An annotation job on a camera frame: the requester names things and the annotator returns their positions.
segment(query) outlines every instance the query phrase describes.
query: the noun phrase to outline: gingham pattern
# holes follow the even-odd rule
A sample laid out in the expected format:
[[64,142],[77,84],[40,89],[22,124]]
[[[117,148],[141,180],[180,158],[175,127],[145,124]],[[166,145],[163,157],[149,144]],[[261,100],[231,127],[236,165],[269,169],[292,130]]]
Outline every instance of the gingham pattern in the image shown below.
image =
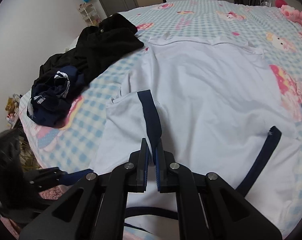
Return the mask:
[[[153,23],[153,26],[142,32],[141,41],[147,42],[150,36],[160,37],[167,31],[175,36],[200,36],[208,39],[226,36],[238,43],[250,41],[254,46],[265,49],[265,58],[269,64],[282,67],[293,78],[302,77],[302,38],[298,35],[302,27],[286,20],[279,9],[207,0],[180,1],[173,4],[172,7],[165,9],[147,7],[143,12],[128,17],[136,26]],[[179,14],[180,11],[194,13]],[[226,21],[221,19],[216,11],[224,13],[232,11],[244,15],[246,19]],[[284,52],[273,47],[266,39],[267,32],[291,41],[296,47],[296,53]],[[30,92],[23,96],[20,117],[30,145],[43,167],[59,166],[68,172],[88,167],[103,134],[105,104],[111,97],[117,95],[122,79],[135,64],[139,63],[139,58],[144,52],[145,48],[124,57],[93,80],[89,89],[83,93],[84,103],[71,127],[63,132],[53,128],[38,132],[41,130],[40,127],[26,116],[25,109]],[[296,123],[296,127],[302,142],[302,122]],[[284,236],[302,217],[302,146],[295,166],[295,176],[294,201],[290,204],[289,214],[286,214],[286,221],[281,228]]]

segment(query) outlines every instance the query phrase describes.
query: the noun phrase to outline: silver bolt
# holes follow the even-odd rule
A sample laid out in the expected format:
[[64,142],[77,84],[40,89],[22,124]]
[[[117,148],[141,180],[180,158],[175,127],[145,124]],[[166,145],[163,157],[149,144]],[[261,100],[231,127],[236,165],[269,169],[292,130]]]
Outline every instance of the silver bolt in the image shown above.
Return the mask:
[[171,163],[170,168],[173,170],[176,170],[176,169],[180,168],[180,165],[178,163]]
[[215,180],[215,179],[218,178],[218,175],[216,173],[214,173],[214,172],[209,172],[208,173],[208,178],[212,179],[212,180]]
[[133,163],[126,163],[124,164],[124,168],[126,168],[127,170],[131,169],[134,167],[134,164]]
[[90,172],[90,173],[88,173],[88,174],[85,176],[85,178],[86,178],[87,180],[93,180],[93,179],[96,178],[96,174],[95,174],[94,172]]

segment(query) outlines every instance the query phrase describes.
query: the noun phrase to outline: stuffed animal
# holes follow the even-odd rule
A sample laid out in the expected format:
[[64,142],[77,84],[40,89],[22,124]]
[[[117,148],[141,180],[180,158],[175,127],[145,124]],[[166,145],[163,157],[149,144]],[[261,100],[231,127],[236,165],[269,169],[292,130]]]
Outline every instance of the stuffed animal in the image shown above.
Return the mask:
[[297,22],[302,26],[302,11],[299,12],[289,5],[282,5],[280,11],[288,20]]

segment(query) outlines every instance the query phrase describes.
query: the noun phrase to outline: navy blue clothing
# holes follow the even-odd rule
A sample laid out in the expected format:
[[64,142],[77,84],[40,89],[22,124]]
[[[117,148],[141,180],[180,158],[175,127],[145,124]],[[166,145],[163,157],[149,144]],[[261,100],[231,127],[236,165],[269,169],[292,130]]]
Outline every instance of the navy blue clothing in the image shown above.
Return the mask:
[[40,77],[32,86],[27,116],[43,126],[59,126],[84,86],[84,74],[73,66]]

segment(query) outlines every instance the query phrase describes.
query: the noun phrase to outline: bed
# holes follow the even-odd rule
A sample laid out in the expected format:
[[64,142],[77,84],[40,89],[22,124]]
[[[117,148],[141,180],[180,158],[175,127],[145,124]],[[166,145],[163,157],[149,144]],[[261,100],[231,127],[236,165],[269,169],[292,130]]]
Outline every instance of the bed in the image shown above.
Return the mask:
[[89,166],[103,135],[107,101],[116,97],[123,78],[139,64],[149,37],[161,37],[169,31],[173,36],[224,36],[238,43],[249,41],[264,49],[265,59],[277,77],[283,106],[292,114],[301,141],[294,167],[293,202],[281,232],[286,237],[302,218],[302,107],[294,92],[294,80],[302,79],[302,27],[286,20],[278,8],[225,1],[178,1],[121,14],[138,27],[144,48],[123,57],[94,79],[74,101],[63,128],[35,124],[26,115],[30,91],[22,97],[20,119],[39,164],[43,168],[58,166],[67,172]]

